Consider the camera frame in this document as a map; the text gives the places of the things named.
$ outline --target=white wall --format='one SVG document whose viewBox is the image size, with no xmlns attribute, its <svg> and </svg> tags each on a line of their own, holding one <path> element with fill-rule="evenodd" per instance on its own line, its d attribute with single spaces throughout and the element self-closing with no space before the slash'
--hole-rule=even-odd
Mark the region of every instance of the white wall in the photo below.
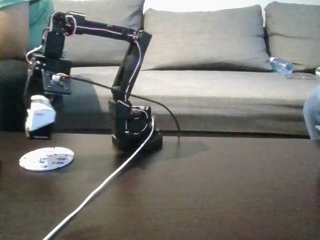
<svg viewBox="0 0 320 240">
<path fill-rule="evenodd" d="M 261 5 L 262 9 L 274 0 L 145 0 L 143 10 L 149 8 L 171 12 L 215 11 Z M 277 0 L 281 3 L 320 5 L 320 0 Z"/>
</svg>

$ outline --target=robotic arm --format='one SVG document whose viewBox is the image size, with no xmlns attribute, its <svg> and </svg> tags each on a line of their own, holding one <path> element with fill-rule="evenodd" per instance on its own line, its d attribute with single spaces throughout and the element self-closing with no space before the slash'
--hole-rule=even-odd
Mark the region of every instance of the robotic arm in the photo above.
<svg viewBox="0 0 320 240">
<path fill-rule="evenodd" d="M 132 106 L 129 101 L 152 35 L 143 30 L 88 21 L 84 14 L 72 11 L 53 13 L 47 29 L 40 47 L 42 54 L 34 53 L 31 59 L 27 55 L 29 68 L 24 101 L 28 113 L 25 124 L 28 138 L 51 138 L 56 112 L 49 99 L 72 93 L 72 62 L 62 57 L 65 38 L 87 34 L 129 42 L 112 85 L 112 98 L 108 101 L 113 144 L 123 151 L 135 149 L 154 129 L 144 148 L 161 147 L 163 137 L 152 126 L 151 108 Z"/>
</svg>

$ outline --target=black metal frame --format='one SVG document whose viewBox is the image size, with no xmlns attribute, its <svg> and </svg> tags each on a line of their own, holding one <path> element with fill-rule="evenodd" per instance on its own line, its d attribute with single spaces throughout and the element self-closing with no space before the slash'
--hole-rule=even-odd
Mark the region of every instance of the black metal frame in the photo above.
<svg viewBox="0 0 320 240">
<path fill-rule="evenodd" d="M 92 35 L 129 42 L 129 47 L 112 85 L 112 99 L 108 101 L 112 119 L 112 142 L 121 150 L 137 148 L 151 133 L 151 108 L 132 106 L 128 100 L 131 94 L 152 35 L 131 28 L 88 21 L 82 13 L 55 12 L 48 25 L 48 32 L 42 40 L 42 53 L 32 55 L 24 91 L 26 108 L 32 95 L 70 95 L 72 62 L 63 58 L 66 36 Z M 52 76 L 64 74 L 60 80 Z M 161 147 L 163 137 L 154 127 L 152 137 L 144 149 Z"/>
</svg>

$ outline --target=person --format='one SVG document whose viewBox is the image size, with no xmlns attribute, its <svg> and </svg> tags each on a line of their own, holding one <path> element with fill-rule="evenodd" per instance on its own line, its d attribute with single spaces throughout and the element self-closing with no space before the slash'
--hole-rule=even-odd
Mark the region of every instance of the person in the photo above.
<svg viewBox="0 0 320 240">
<path fill-rule="evenodd" d="M 320 86 L 307 97 L 303 105 L 303 117 L 310 139 L 320 140 Z"/>
<path fill-rule="evenodd" d="M 26 53 L 41 45 L 52 0 L 0 0 L 0 131 L 24 131 Z"/>
</svg>

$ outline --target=gray sofa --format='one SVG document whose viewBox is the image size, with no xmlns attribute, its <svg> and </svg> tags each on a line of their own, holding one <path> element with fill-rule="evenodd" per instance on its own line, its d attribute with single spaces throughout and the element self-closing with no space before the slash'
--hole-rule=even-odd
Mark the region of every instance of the gray sofa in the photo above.
<svg viewBox="0 0 320 240">
<path fill-rule="evenodd" d="M 132 93 L 165 104 L 183 131 L 308 134 L 302 109 L 320 79 L 303 76 L 320 66 L 316 51 L 320 6 L 272 2 L 265 9 L 264 27 L 260 5 L 212 12 L 148 9 L 143 13 L 144 0 L 53 2 L 56 11 L 81 12 L 87 20 L 151 33 Z M 81 35 L 68 37 L 65 47 L 66 58 L 74 63 L 72 75 L 111 86 L 128 43 Z M 272 72 L 270 55 L 293 62 L 300 73 L 288 79 Z M 110 129 L 111 97 L 104 88 L 73 82 L 72 95 L 64 97 L 55 128 Z M 151 106 L 160 130 L 176 130 L 161 106 L 134 97 L 130 101 Z"/>
</svg>

